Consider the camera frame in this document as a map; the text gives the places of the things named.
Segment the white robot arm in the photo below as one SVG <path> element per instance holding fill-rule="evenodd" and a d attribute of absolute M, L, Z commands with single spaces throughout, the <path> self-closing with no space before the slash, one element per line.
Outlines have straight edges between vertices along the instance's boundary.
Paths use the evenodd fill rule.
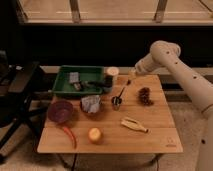
<path fill-rule="evenodd" d="M 207 119 L 195 171 L 213 171 L 213 83 L 183 63 L 181 48 L 176 43 L 155 41 L 149 53 L 130 70 L 130 78 L 146 75 L 165 67 L 186 92 L 192 103 Z"/>

